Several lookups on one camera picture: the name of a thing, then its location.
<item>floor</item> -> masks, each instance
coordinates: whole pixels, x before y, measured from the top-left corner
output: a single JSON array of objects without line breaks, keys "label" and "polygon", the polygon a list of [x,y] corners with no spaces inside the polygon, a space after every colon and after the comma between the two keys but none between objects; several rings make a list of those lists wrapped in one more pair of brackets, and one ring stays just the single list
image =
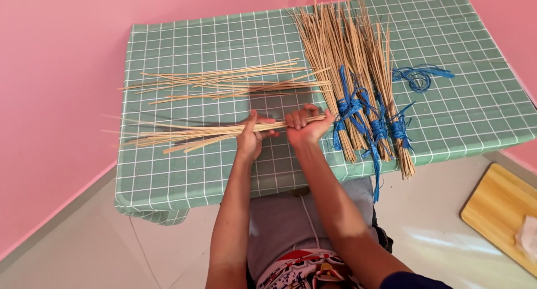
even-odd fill
[{"label": "floor", "polygon": [[[394,255],[454,288],[535,288],[537,280],[464,224],[459,210],[489,161],[481,156],[385,174],[379,225]],[[118,214],[110,183],[0,274],[4,289],[203,288],[218,205],[163,227]]]}]

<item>wooden board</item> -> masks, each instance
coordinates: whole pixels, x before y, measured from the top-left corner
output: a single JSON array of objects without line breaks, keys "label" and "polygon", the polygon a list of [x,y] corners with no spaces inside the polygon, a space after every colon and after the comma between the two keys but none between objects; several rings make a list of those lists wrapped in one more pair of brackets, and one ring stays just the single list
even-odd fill
[{"label": "wooden board", "polygon": [[461,210],[461,219],[537,277],[532,263],[515,246],[524,217],[537,217],[537,189],[492,163]]}]

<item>table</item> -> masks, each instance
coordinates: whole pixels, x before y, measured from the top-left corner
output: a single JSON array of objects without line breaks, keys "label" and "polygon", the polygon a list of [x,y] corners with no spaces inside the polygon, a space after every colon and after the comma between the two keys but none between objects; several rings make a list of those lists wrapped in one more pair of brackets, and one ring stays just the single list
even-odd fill
[{"label": "table", "polygon": [[[390,14],[390,47],[397,67],[435,64],[456,74],[435,77],[423,94],[406,83],[394,83],[399,109],[412,118],[408,136],[415,165],[425,165],[503,149],[537,135],[537,111],[503,59],[468,0],[365,0],[371,18],[386,26]],[[356,1],[351,2],[356,8]],[[285,10],[133,25],[127,45],[125,86],[150,82],[146,73],[188,73],[257,66],[298,58],[308,66],[296,27]],[[263,76],[286,80],[305,73]],[[149,105],[170,91],[123,93],[121,131],[139,133],[155,127],[141,122],[213,126],[237,123],[250,108],[281,119],[300,104],[326,107],[320,94],[265,98],[189,99]],[[124,142],[128,137],[121,135]],[[373,174],[369,157],[346,163],[328,132],[319,142],[339,180]],[[169,145],[121,148],[117,161],[116,208],[119,212],[162,225],[178,224],[188,209],[219,203],[232,167],[236,141],[226,140],[184,154],[163,155]],[[381,171],[397,170],[382,162]],[[306,185],[285,135],[263,142],[253,165],[251,196]]]}]

